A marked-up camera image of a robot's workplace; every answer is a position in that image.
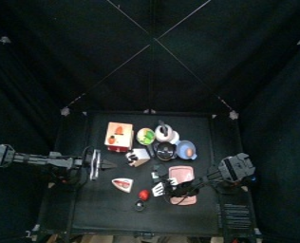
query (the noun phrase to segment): red ball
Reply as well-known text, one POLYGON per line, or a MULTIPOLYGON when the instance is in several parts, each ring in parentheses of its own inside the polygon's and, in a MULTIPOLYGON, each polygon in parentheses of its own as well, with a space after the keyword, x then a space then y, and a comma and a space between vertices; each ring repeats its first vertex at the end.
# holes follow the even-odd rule
POLYGON ((149 199, 149 196, 150 196, 150 192, 147 190, 142 190, 139 193, 138 193, 138 198, 142 200, 142 201, 146 201, 149 199))

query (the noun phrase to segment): black fabric wall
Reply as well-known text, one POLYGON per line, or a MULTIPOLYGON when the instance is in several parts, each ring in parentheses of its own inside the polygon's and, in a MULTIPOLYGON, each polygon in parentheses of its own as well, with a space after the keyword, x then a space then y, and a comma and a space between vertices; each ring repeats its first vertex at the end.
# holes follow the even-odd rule
POLYGON ((0 1, 50 96, 78 110, 239 111, 300 40, 300 1, 0 1))
MULTIPOLYGON (((262 232, 300 242, 300 0, 0 0, 0 36, 0 143, 48 153, 67 105, 229 105, 258 166, 262 232)), ((30 172, 0 172, 0 238, 31 229, 39 189, 30 172)))
MULTIPOLYGON (((56 108, 11 46, 0 44, 0 144, 48 154, 59 128, 56 108)), ((36 224, 44 183, 32 168, 0 169, 0 240, 22 242, 36 224)))
POLYGON ((243 149, 258 169, 261 230, 300 242, 300 51, 241 116, 243 149))

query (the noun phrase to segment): black table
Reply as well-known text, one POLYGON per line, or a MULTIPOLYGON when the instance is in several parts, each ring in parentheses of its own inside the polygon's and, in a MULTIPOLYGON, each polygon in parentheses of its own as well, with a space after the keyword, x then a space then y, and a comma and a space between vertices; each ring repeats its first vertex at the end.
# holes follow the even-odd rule
MULTIPOLYGON (((211 187, 203 187, 197 203, 189 206, 170 205, 162 196, 145 202, 145 210, 134 210, 138 192, 151 190, 151 170, 155 164, 166 168, 191 166, 194 176, 207 174, 211 165, 241 152, 237 121, 229 116, 199 114, 71 114, 63 118, 56 151, 63 155, 82 154, 86 146, 100 149, 102 159, 117 164, 117 168, 102 171, 95 181, 87 181, 79 190, 64 190, 62 186, 47 189, 39 215, 39 230, 44 234, 126 234, 126 235, 221 235, 218 222, 218 198, 211 187), (150 159, 139 167, 127 164, 125 153, 107 150, 104 137, 108 122, 131 123, 135 133, 143 127, 155 129, 162 120, 179 133, 181 140, 190 140, 197 149, 195 160, 150 159), (131 178, 131 193, 113 187, 114 178, 131 178)), ((143 148, 134 138, 134 148, 143 148)))

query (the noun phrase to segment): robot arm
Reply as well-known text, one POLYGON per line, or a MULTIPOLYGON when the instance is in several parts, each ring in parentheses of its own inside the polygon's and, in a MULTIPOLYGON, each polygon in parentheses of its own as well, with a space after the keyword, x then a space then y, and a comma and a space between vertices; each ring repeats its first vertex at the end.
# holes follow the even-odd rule
POLYGON ((206 176, 195 178, 179 184, 173 179, 161 182, 153 189, 154 196, 170 197, 195 196, 199 189, 210 185, 221 194, 233 194, 235 188, 255 180, 255 167, 243 153, 225 158, 217 168, 213 167, 206 176))
POLYGON ((87 151, 82 157, 63 156, 59 152, 50 152, 48 156, 40 156, 15 153, 10 145, 0 144, 0 168, 8 167, 14 162, 58 168, 55 177, 62 182, 72 181, 71 178, 78 176, 82 167, 90 167, 90 180, 98 179, 99 169, 115 167, 114 163, 100 159, 100 150, 94 149, 92 153, 87 151))

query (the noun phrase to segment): pink object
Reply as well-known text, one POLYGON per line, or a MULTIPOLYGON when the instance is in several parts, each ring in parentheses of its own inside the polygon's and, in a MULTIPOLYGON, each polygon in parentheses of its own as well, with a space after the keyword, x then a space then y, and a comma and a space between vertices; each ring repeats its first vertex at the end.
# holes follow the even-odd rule
MULTIPOLYGON (((169 178, 177 178, 178 184, 194 179, 193 167, 190 166, 173 166, 169 168, 169 178)), ((183 197, 173 197, 170 202, 178 204, 183 200, 183 197)), ((178 205, 190 205, 197 201, 195 196, 187 196, 186 199, 178 205)))

